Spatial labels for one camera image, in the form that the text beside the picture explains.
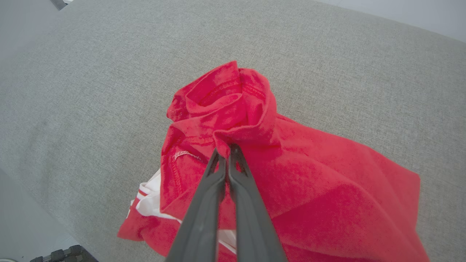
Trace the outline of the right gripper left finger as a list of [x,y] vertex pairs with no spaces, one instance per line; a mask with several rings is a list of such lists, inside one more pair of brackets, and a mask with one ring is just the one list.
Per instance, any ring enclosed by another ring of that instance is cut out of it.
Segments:
[[219,206],[225,197],[225,187],[226,159],[214,150],[165,259],[167,262],[216,262]]

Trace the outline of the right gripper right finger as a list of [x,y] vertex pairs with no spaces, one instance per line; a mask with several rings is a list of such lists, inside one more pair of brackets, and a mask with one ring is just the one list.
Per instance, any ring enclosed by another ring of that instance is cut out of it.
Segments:
[[235,203],[238,262],[287,262],[246,158],[238,144],[230,145],[228,177]]

